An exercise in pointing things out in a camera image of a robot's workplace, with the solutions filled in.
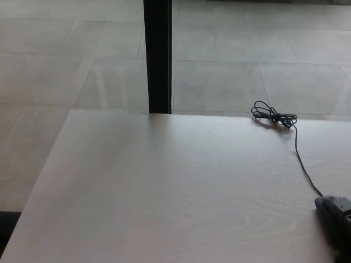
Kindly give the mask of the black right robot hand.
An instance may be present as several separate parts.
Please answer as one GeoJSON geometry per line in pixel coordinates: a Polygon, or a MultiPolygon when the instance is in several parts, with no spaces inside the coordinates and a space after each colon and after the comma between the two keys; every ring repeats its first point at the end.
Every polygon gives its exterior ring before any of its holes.
{"type": "Polygon", "coordinates": [[[350,223],[350,200],[346,197],[330,197],[330,210],[332,214],[346,224],[350,223]]]}

